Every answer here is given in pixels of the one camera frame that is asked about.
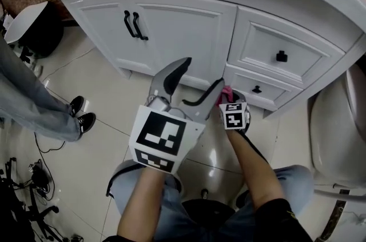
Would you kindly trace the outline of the large white drawer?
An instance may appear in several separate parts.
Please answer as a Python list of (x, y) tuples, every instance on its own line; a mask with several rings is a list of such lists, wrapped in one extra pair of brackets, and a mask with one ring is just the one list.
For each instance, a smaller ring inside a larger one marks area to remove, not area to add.
[[(283, 50), (288, 62), (277, 62)], [(286, 19), (238, 7), (228, 62), (305, 89), (345, 53), (319, 35)]]

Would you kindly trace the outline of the person's left leg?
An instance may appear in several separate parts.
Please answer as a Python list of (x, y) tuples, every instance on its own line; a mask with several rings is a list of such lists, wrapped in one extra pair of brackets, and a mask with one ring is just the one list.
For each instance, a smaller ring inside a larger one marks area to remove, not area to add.
[(171, 174), (133, 160), (119, 164), (108, 194), (120, 212), (117, 233), (103, 242), (193, 242), (204, 230), (187, 214)]

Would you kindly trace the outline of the person's right forearm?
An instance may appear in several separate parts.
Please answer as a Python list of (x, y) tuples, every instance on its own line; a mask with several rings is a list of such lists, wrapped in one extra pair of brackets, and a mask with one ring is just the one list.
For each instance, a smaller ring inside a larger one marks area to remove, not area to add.
[(255, 209), (275, 199), (284, 199), (281, 184), (270, 165), (250, 146), (239, 132), (227, 130), (226, 135), (238, 158), (244, 181)]

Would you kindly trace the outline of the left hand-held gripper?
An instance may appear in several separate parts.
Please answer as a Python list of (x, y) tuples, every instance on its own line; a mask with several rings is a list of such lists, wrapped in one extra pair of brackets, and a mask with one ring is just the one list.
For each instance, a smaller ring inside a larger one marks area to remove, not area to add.
[(172, 95), (191, 61), (191, 57), (176, 60), (153, 77), (150, 95), (138, 108), (129, 139), (135, 162), (176, 174), (202, 136), (225, 81), (214, 81), (195, 102), (182, 100), (178, 107), (171, 106)]

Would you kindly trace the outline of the black stool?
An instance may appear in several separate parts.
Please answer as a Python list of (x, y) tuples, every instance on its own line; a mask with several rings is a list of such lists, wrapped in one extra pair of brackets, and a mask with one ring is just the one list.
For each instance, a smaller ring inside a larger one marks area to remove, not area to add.
[(189, 217), (198, 225), (205, 228), (218, 228), (234, 213), (230, 206), (216, 200), (208, 199), (209, 191), (201, 190), (199, 199), (191, 199), (182, 203)]

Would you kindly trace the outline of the pink cloth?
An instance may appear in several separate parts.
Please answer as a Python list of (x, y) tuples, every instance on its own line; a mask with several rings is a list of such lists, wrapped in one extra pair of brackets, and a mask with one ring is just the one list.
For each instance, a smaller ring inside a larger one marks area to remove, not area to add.
[(225, 85), (221, 92), (220, 104), (233, 103), (233, 90), (230, 86)]

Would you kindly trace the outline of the white cabinet door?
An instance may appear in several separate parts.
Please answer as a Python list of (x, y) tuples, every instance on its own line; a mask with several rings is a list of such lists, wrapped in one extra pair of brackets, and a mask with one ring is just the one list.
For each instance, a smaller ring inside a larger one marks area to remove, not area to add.
[[(94, 44), (121, 75), (129, 78), (129, 72), (155, 74), (156, 63), (149, 40), (133, 38), (125, 26), (124, 11), (128, 10), (129, 23), (136, 34), (133, 13), (137, 10), (128, 0), (79, 0), (71, 6), (80, 16)], [(139, 16), (139, 27), (148, 37), (142, 16)]]
[(156, 72), (191, 57), (181, 83), (204, 90), (222, 77), (237, 6), (218, 0), (128, 0), (142, 16)]

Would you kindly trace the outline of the black power adapter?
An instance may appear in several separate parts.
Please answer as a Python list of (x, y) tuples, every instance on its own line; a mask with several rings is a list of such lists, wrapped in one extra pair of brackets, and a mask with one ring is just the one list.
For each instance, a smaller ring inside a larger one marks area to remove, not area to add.
[(41, 159), (28, 166), (31, 173), (30, 189), (36, 191), (43, 199), (51, 201), (55, 194), (54, 179)]

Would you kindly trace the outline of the person's right leg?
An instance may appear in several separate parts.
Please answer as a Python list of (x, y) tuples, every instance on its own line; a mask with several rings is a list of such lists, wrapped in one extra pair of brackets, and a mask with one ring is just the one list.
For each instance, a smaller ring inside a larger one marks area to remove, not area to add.
[(284, 192), (255, 209), (250, 193), (246, 203), (220, 228), (227, 242), (312, 242), (296, 216), (312, 198), (314, 183), (311, 172), (301, 165), (274, 171)]

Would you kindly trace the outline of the black bin white lid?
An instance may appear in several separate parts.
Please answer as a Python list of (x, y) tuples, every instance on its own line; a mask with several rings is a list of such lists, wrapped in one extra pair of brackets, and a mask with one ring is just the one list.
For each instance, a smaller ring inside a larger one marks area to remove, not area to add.
[(48, 57), (62, 37), (62, 21), (55, 6), (49, 1), (24, 8), (5, 33), (5, 41), (9, 45), (17, 42), (26, 46), (38, 58)]

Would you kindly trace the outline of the person's left forearm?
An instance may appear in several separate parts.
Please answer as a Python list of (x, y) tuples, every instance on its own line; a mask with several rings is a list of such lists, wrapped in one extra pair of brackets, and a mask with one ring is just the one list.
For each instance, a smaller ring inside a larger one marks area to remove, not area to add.
[(134, 242), (152, 242), (156, 232), (166, 174), (144, 168), (121, 216), (117, 235)]

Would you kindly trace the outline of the black wheeled chair base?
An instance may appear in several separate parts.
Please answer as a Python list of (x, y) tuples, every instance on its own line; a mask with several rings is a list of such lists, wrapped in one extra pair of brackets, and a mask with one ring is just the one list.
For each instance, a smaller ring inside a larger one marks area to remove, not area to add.
[(0, 234), (1, 241), (5, 242), (36, 242), (38, 234), (32, 227), (32, 222), (38, 224), (44, 239), (49, 242), (64, 242), (51, 228), (45, 223), (45, 217), (50, 213), (58, 213), (59, 209), (55, 205), (40, 212), (35, 201), (35, 185), (29, 184), (31, 205), (26, 207), (21, 202), (15, 191), (26, 187), (17, 184), (11, 178), (12, 164), (17, 159), (12, 157), (5, 163), (5, 170), (0, 169)]

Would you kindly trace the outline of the white toilet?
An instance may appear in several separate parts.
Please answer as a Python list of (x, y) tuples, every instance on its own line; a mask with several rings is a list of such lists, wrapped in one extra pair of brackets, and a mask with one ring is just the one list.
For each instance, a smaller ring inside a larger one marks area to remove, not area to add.
[(357, 64), (316, 97), (310, 135), (320, 174), (340, 185), (366, 187), (366, 74)]

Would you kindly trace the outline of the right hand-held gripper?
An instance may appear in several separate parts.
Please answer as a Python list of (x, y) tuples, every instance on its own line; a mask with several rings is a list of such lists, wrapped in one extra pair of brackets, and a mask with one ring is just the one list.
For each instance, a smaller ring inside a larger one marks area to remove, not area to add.
[(251, 115), (243, 94), (233, 92), (233, 103), (219, 104), (218, 107), (225, 130), (247, 132), (251, 122)]

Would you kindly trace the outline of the person's leg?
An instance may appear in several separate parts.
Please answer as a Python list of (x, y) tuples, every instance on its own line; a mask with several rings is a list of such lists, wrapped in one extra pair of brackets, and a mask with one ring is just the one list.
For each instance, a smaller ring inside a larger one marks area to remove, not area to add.
[(120, 212), (117, 233), (103, 242), (193, 242), (204, 230), (187, 214), (171, 174), (133, 160), (119, 164), (108, 194)]
[(227, 242), (312, 242), (296, 216), (312, 198), (314, 183), (311, 172), (301, 165), (274, 171), (284, 192), (255, 209), (250, 193), (246, 203), (220, 228)]

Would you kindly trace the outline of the white vanity cabinet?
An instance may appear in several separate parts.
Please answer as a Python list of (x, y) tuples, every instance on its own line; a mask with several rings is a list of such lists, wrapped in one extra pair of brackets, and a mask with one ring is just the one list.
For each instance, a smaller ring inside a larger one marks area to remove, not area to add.
[(175, 60), (192, 62), (181, 83), (214, 80), (274, 112), (308, 90), (345, 50), (287, 19), (220, 0), (64, 0), (117, 69), (150, 76)]

